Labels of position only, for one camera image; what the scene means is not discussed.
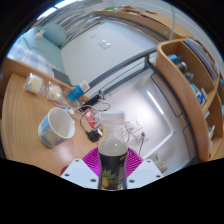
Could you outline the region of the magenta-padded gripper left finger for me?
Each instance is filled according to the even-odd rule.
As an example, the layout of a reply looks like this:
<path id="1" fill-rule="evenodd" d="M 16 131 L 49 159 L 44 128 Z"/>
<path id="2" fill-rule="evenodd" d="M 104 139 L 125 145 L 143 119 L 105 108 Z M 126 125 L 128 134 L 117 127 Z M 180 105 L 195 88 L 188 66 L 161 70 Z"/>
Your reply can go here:
<path id="1" fill-rule="evenodd" d="M 70 165 L 62 169 L 60 177 L 84 188 L 98 189 L 100 179 L 98 149 L 91 150 L 82 159 L 74 159 Z"/>

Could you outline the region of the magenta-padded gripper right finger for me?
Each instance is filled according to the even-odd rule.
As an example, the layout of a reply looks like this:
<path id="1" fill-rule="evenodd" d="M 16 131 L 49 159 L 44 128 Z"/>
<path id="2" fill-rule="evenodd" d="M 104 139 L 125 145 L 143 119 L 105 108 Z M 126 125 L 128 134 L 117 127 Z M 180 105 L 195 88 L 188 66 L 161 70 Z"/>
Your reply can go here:
<path id="1" fill-rule="evenodd" d="M 128 149 L 126 157 L 126 188 L 136 189 L 163 177 L 151 159 L 144 160 L 134 150 Z"/>

